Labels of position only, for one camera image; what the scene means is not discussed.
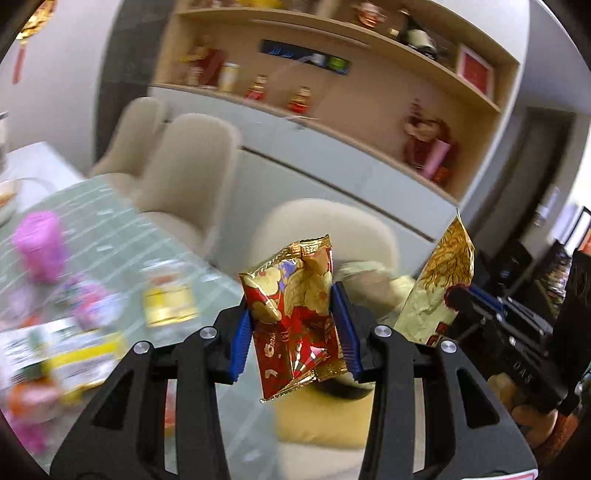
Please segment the person's right hand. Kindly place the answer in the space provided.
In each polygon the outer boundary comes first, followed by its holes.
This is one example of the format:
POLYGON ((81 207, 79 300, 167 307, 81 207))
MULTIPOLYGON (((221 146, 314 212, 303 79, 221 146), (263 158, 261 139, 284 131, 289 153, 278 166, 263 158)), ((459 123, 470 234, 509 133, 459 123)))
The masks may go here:
POLYGON ((520 427, 529 446, 540 447, 552 434, 558 411, 542 413, 527 404, 525 394, 506 373, 491 376, 487 383, 520 427))

